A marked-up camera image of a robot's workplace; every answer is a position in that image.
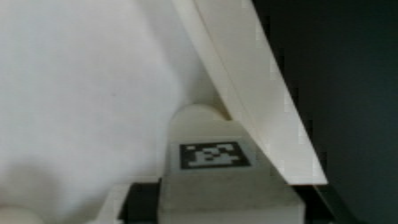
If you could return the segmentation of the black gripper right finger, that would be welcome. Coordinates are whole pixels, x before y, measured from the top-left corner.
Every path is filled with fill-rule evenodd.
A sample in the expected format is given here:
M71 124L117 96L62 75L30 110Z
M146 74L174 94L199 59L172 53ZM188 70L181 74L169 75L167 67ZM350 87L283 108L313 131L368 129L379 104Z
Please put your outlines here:
M306 203L304 224L355 224L355 216L331 185L295 185Z

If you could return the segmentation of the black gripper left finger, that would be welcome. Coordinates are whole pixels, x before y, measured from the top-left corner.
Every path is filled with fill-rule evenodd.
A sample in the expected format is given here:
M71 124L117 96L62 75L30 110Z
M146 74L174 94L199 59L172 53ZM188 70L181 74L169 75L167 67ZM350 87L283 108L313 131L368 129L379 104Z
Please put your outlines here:
M160 183L135 182L112 188L94 224L158 224Z

